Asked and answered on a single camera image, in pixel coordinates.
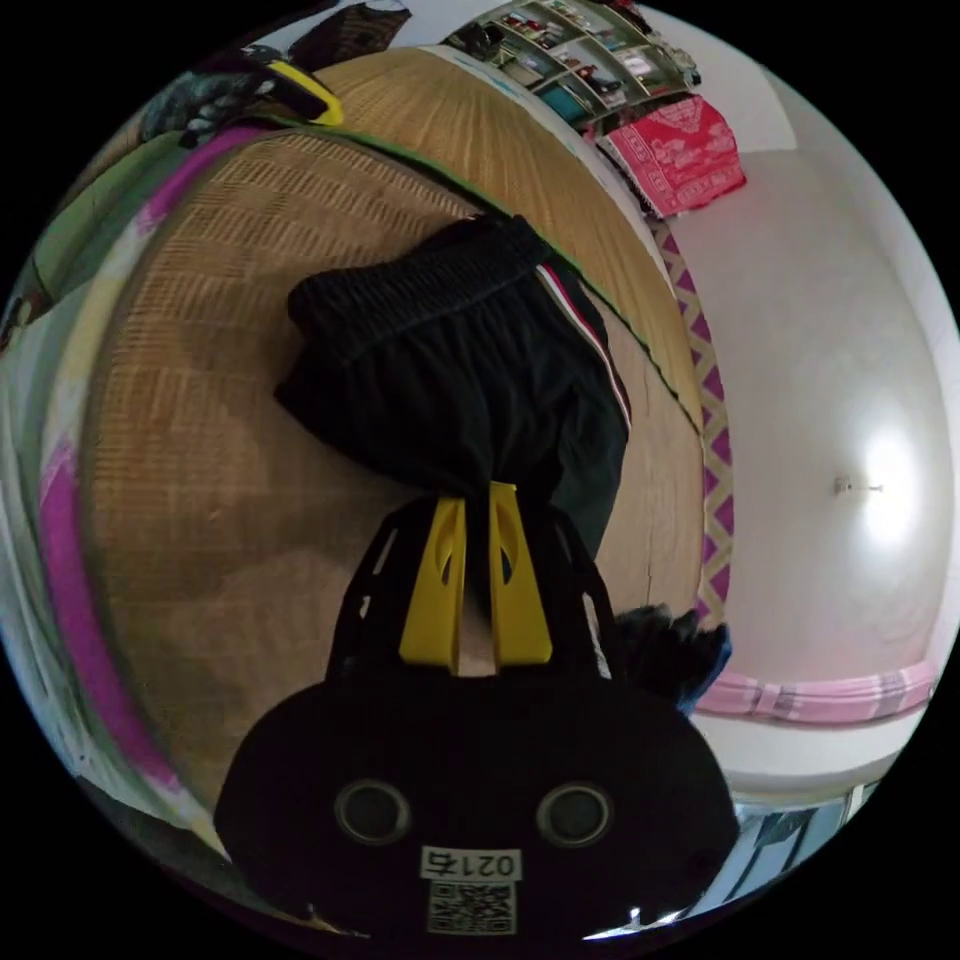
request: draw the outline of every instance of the red stripe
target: red stripe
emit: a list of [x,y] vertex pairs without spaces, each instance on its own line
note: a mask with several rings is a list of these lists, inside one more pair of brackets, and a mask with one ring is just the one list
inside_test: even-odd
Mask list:
[[606,348],[603,345],[603,341],[597,336],[593,327],[584,319],[583,314],[577,309],[576,304],[570,299],[570,295],[564,289],[563,284],[560,282],[559,277],[554,273],[553,269],[546,264],[541,264],[538,268],[542,270],[553,282],[557,288],[557,295],[563,300],[563,305],[567,308],[573,318],[576,320],[577,324],[582,328],[586,335],[590,338],[591,343],[593,343],[597,352],[601,355],[604,360],[605,365],[607,366],[608,373],[611,379],[611,385],[613,390],[617,395],[617,400],[620,403],[620,406],[623,410],[623,414],[627,420],[627,427],[631,426],[632,420],[632,410],[630,407],[630,400],[626,396],[625,391],[620,386],[620,383],[617,379],[616,368],[613,364],[613,358],[609,355]]

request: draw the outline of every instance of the wall light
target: wall light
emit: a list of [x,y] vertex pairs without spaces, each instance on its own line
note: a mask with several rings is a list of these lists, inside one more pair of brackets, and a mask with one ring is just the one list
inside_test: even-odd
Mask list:
[[882,483],[854,483],[849,477],[837,477],[833,492],[839,497],[844,493],[883,493]]
[[837,477],[833,484],[838,497],[861,500],[868,536],[876,546],[888,549],[902,546],[913,533],[919,488],[911,444],[893,433],[874,438],[861,473]]

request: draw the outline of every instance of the elastic waistband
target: elastic waistband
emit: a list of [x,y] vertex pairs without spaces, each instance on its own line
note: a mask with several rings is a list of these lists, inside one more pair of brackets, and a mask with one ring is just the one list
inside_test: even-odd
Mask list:
[[290,292],[287,310],[318,358],[347,366],[417,324],[533,274],[552,253],[523,217],[478,216],[389,263],[308,277]]

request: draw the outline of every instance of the sticker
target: sticker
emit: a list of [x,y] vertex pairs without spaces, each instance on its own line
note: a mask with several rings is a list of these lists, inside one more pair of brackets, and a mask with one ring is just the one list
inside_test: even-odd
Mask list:
[[523,879],[519,850],[424,847],[420,879],[447,883],[516,883]]
[[430,884],[427,933],[489,937],[516,932],[515,883]]

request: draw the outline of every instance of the white stripe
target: white stripe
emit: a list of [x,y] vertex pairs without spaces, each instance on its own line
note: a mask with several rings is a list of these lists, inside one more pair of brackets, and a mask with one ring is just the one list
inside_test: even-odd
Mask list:
[[556,294],[561,306],[564,309],[564,312],[573,321],[574,326],[576,326],[580,333],[590,341],[590,344],[603,361],[603,365],[607,368],[607,375],[610,377],[610,385],[613,387],[614,396],[617,398],[617,403],[620,405],[620,410],[623,413],[623,418],[627,423],[627,430],[629,431],[631,428],[630,408],[627,406],[626,401],[623,399],[623,396],[620,393],[620,386],[617,383],[617,375],[613,372],[613,366],[610,363],[610,358],[607,356],[606,351],[603,349],[603,345],[597,340],[596,334],[593,332],[593,330],[591,330],[588,326],[585,326],[583,321],[577,315],[576,311],[571,308],[570,304],[567,302],[566,291],[554,281],[553,277],[550,276],[550,272],[542,266],[538,266],[537,270],[540,273],[540,276],[543,277],[544,281],[549,284],[550,289]]

